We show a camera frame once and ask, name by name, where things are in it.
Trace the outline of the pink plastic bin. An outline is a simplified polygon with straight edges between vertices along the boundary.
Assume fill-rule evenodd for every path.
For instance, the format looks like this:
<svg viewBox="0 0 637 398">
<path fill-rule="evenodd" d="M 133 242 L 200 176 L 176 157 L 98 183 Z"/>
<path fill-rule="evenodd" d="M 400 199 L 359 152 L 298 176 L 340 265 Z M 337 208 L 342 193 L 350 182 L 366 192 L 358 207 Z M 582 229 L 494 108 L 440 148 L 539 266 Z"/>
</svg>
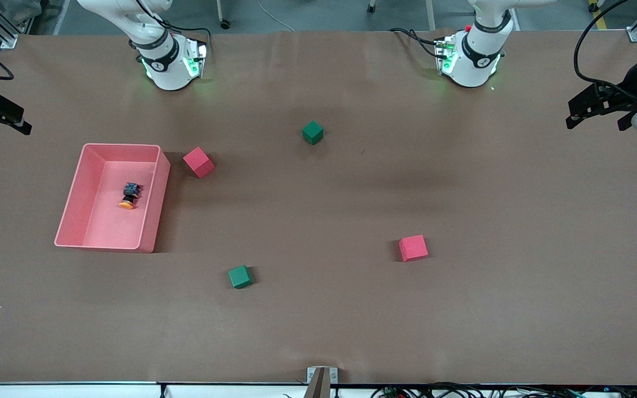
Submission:
<svg viewBox="0 0 637 398">
<path fill-rule="evenodd" d="M 160 146 L 85 144 L 55 246 L 85 251 L 153 252 L 169 174 L 170 162 Z M 132 210 L 119 206 L 127 183 L 142 187 Z"/>
</svg>

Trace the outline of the red foam cube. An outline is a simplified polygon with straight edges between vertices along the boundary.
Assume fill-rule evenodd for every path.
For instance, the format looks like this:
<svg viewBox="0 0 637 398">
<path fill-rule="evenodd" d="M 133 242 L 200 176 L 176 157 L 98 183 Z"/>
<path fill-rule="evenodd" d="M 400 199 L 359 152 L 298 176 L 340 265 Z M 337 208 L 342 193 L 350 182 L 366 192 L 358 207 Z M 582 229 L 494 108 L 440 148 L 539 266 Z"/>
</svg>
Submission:
<svg viewBox="0 0 637 398">
<path fill-rule="evenodd" d="M 182 159 L 198 179 L 205 178 L 215 169 L 214 161 L 200 147 L 195 147 Z"/>
<path fill-rule="evenodd" d="M 423 235 L 404 237 L 399 240 L 398 247 L 402 262 L 426 259 L 429 256 Z"/>
</svg>

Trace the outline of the orange capped push button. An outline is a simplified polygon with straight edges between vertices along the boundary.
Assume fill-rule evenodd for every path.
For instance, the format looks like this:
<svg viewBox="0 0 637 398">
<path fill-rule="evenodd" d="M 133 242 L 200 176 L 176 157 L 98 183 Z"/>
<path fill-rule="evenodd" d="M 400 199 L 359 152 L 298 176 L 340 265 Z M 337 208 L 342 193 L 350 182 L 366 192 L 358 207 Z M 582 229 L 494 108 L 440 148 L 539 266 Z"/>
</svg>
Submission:
<svg viewBox="0 0 637 398">
<path fill-rule="evenodd" d="M 122 190 L 122 200 L 119 202 L 121 208 L 132 210 L 135 208 L 134 202 L 138 199 L 142 187 L 136 183 L 127 183 Z"/>
</svg>

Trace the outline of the green foam cube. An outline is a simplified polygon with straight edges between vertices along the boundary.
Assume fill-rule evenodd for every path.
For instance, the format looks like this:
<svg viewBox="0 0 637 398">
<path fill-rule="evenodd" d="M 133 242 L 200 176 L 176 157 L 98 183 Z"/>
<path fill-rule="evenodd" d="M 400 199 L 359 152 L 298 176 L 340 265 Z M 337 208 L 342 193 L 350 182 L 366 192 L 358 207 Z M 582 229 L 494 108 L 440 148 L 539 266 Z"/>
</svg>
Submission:
<svg viewBox="0 0 637 398">
<path fill-rule="evenodd" d="M 242 289 L 253 284 L 250 267 L 239 265 L 227 272 L 228 279 L 234 289 Z"/>
<path fill-rule="evenodd" d="M 311 120 L 303 127 L 302 136 L 308 144 L 316 145 L 324 137 L 324 128 L 315 120 Z"/>
</svg>

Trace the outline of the metal mounting bracket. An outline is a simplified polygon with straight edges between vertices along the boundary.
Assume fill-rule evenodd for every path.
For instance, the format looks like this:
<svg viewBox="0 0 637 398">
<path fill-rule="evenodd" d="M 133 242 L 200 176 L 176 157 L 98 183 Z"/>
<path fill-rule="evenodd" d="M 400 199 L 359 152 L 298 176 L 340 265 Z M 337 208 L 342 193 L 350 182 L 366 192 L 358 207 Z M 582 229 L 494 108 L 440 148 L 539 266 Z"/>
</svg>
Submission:
<svg viewBox="0 0 637 398">
<path fill-rule="evenodd" d="M 335 385 L 339 382 L 337 367 L 314 366 L 306 368 L 307 388 L 303 398 L 337 398 Z"/>
</svg>

